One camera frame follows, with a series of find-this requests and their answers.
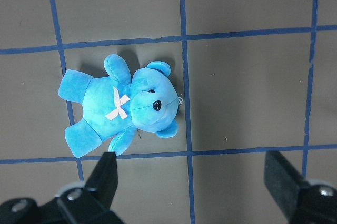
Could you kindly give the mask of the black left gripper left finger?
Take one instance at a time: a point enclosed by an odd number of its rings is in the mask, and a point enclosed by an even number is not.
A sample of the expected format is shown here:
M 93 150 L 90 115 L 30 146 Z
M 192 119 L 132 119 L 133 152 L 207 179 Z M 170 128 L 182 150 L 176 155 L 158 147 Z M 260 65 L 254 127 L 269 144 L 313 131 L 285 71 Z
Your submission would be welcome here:
M 114 152 L 105 152 L 85 183 L 62 187 L 48 203 L 13 198 L 1 204 L 1 223 L 123 223 L 110 207 L 118 185 Z

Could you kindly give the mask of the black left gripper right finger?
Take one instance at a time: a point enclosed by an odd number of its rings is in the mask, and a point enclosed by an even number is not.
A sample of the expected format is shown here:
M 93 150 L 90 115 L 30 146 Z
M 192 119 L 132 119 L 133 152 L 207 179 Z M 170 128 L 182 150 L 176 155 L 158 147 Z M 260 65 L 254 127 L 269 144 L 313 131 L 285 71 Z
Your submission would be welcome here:
M 264 183 L 288 223 L 336 223 L 336 188 L 304 178 L 279 151 L 267 151 Z

